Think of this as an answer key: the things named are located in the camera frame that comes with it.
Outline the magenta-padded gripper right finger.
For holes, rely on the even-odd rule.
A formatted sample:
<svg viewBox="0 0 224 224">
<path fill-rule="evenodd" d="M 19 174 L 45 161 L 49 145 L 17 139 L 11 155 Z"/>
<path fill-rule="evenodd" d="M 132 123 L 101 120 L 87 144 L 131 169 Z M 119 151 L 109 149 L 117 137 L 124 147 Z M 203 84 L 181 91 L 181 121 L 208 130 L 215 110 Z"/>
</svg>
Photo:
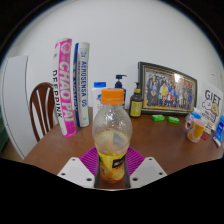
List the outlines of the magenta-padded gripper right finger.
<svg viewBox="0 0 224 224">
<path fill-rule="evenodd" d="M 166 176 L 154 157 L 144 157 L 133 148 L 126 153 L 125 171 L 127 188 L 140 188 Z"/>
</svg>

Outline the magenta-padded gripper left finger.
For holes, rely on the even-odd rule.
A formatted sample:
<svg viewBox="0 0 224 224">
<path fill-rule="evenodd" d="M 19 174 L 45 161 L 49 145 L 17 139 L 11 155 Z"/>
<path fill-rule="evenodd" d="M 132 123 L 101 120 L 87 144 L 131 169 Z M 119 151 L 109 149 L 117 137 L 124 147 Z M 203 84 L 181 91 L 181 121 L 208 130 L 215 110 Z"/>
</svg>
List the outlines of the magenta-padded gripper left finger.
<svg viewBox="0 0 224 224">
<path fill-rule="evenodd" d="M 84 188 L 95 186 L 98 173 L 99 157 L 95 147 L 86 151 L 81 157 L 71 157 L 58 176 Z"/>
</svg>

